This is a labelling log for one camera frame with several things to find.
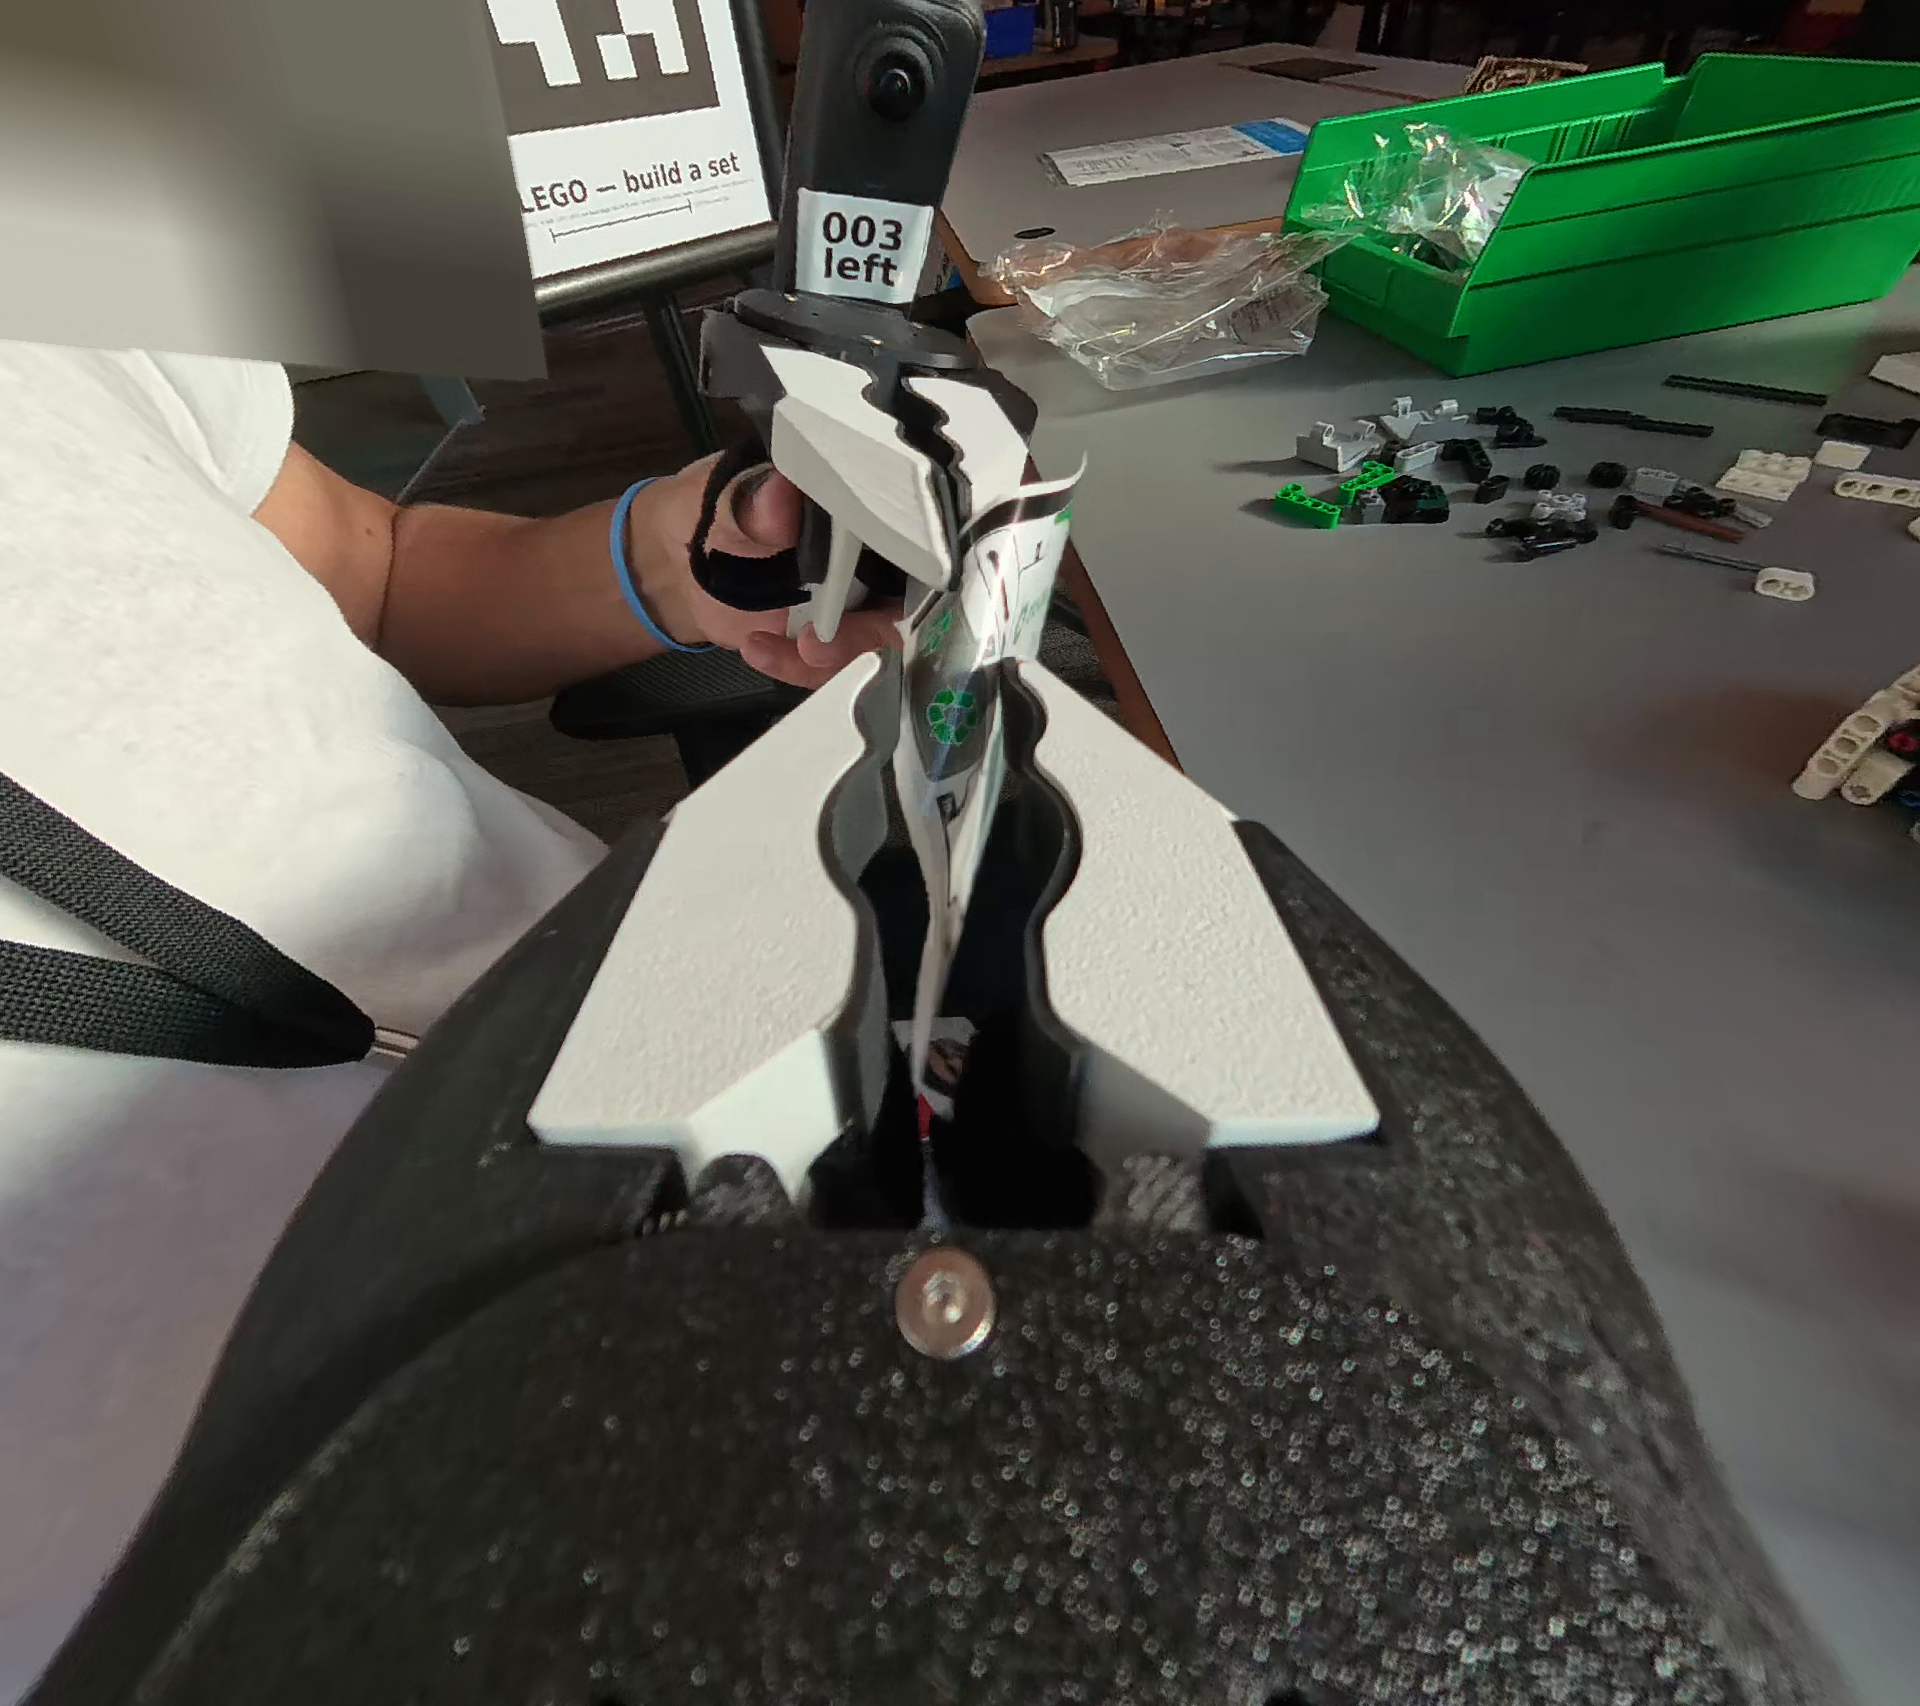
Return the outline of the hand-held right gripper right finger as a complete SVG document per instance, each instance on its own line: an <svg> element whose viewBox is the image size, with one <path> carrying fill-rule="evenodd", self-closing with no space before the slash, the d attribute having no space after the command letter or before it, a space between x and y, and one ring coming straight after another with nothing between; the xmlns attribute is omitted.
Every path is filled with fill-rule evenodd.
<svg viewBox="0 0 1920 1706"><path fill-rule="evenodd" d="M1051 670L1014 685L1070 827L1038 921L1044 1117L1096 1166L1372 1139L1377 1100L1242 819Z"/></svg>

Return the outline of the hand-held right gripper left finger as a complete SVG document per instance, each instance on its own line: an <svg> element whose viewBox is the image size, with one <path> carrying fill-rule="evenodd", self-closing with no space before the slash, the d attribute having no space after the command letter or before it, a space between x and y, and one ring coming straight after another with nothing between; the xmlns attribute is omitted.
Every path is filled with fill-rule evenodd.
<svg viewBox="0 0 1920 1706"><path fill-rule="evenodd" d="M755 1157L789 1198L863 1136L891 1070L877 915L893 656L815 689L668 817L528 1123L670 1152L695 1182Z"/></svg>

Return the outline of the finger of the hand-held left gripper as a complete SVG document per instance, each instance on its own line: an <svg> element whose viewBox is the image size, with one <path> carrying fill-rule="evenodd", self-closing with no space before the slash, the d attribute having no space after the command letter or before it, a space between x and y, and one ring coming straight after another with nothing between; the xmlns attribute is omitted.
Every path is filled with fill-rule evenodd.
<svg viewBox="0 0 1920 1706"><path fill-rule="evenodd" d="M1038 411L997 375L917 373L917 400L929 410L926 430L951 486L956 531L966 534L1021 488Z"/></svg>
<svg viewBox="0 0 1920 1706"><path fill-rule="evenodd" d="M804 587L829 579L833 541L860 541L909 580L945 589L956 547L945 474L870 399L870 373L790 346L763 346L763 360L781 391L768 439L771 463L807 502Z"/></svg>

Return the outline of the green and white sticker sheet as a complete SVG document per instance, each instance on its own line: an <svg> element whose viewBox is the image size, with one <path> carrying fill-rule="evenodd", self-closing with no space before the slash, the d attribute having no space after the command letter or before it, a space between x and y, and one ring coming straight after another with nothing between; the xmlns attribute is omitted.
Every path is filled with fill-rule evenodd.
<svg viewBox="0 0 1920 1706"><path fill-rule="evenodd" d="M917 1095L944 1117L950 1095L929 1056L1003 794L1005 671L1039 656L1081 474L1023 484L981 513L963 533L954 585L903 627L893 772L926 898L908 1064Z"/></svg>

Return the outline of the green plastic bin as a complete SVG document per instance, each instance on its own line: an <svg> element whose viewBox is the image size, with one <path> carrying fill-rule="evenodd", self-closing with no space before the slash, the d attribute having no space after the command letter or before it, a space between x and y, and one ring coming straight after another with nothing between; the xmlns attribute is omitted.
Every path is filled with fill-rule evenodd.
<svg viewBox="0 0 1920 1706"><path fill-rule="evenodd" d="M1330 309L1477 375L1880 303L1917 258L1918 65L1711 53L1332 118L1287 228L1325 226L1414 132L1527 161L1455 271L1375 217L1322 262Z"/></svg>

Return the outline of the person's left forearm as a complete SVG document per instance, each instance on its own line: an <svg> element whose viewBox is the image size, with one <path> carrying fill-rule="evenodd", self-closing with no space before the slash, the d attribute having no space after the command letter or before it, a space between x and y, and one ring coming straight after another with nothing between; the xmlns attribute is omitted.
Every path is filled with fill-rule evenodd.
<svg viewBox="0 0 1920 1706"><path fill-rule="evenodd" d="M292 448L253 522L427 702L498 706L664 654L619 595L611 509L399 505Z"/></svg>

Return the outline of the pile of loose lego pieces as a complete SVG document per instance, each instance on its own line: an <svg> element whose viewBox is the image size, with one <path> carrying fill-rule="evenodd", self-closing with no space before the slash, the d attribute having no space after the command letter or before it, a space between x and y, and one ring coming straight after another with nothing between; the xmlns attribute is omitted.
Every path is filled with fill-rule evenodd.
<svg viewBox="0 0 1920 1706"><path fill-rule="evenodd" d="M1278 484L1266 512L1313 531L1361 525L1449 525L1465 512L1468 531L1496 543L1514 564L1593 546L1604 529L1661 529L1658 553L1723 569L1779 605L1815 595L1811 569L1735 553L1765 533L1777 512L1813 483L1842 502L1885 503L1907 513L1917 536L1917 478L1873 467L1880 455L1917 454L1917 357L1890 354L1869 372L1883 399L1836 408L1819 391L1794 391L1705 373L1669 373L1654 410L1560 402L1549 420L1607 437L1658 439L1674 451L1714 454L1718 426L1678 416L1679 400L1712 400L1750 414L1797 416L1811 448L1730 444L1708 481L1643 457L1558 459L1534 417L1509 402L1462 404L1447 397L1418 408L1407 394L1375 416L1318 421L1298 437L1300 478Z"/></svg>

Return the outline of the person's left hand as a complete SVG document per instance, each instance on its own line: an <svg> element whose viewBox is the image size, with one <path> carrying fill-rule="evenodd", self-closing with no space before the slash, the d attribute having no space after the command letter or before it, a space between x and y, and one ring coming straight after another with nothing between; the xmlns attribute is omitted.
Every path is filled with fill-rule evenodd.
<svg viewBox="0 0 1920 1706"><path fill-rule="evenodd" d="M627 546L633 584L654 627L679 644L734 653L763 678L798 687L827 685L861 654L899 653L899 601L847 612L825 640L812 627L790 636L786 611L745 612L698 585L692 563L698 547L771 560L795 547L800 531L800 492L761 463L728 483L706 534L698 534L720 466L718 457L697 461L635 495Z"/></svg>

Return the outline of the clear plastic bag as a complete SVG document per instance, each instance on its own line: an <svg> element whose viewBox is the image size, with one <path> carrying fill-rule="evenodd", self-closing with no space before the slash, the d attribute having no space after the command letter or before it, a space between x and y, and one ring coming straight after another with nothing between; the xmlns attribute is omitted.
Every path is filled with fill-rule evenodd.
<svg viewBox="0 0 1920 1706"><path fill-rule="evenodd" d="M1110 393L1265 370L1310 351L1342 234L1156 225L1104 245L1025 240L991 277L1021 321Z"/></svg>
<svg viewBox="0 0 1920 1706"><path fill-rule="evenodd" d="M1343 232L1437 271L1475 266L1534 159L1439 125L1377 135L1377 152L1350 170L1330 217Z"/></svg>

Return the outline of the blue wristband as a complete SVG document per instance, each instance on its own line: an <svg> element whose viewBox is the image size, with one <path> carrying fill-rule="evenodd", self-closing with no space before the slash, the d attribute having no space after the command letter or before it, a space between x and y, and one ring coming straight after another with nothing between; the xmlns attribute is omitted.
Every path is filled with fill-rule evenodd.
<svg viewBox="0 0 1920 1706"><path fill-rule="evenodd" d="M660 653L679 656L713 654L720 651L713 641L679 640L654 616L644 594L642 574L633 566L633 507L637 499L644 497L644 492L654 484L659 484L659 478L635 481L619 495L617 502L612 502L611 569L619 587L619 595Z"/></svg>

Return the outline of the white paper leaflet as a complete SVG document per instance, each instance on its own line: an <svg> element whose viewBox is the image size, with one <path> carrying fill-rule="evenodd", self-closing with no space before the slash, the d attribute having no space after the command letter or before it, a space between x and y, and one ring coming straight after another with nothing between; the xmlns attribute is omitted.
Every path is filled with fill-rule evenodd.
<svg viewBox="0 0 1920 1706"><path fill-rule="evenodd" d="M1060 187L1085 190L1298 157L1309 143L1309 127L1285 118L1262 118L1216 129L1055 149L1043 153L1039 161Z"/></svg>

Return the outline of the black and white marker sign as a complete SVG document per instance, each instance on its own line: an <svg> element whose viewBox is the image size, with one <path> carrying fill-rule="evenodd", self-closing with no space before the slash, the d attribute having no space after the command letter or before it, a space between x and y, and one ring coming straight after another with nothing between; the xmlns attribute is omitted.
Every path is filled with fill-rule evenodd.
<svg viewBox="0 0 1920 1706"><path fill-rule="evenodd" d="M713 451L679 293L771 255L782 131L758 0L482 4L541 321L644 321Z"/></svg>

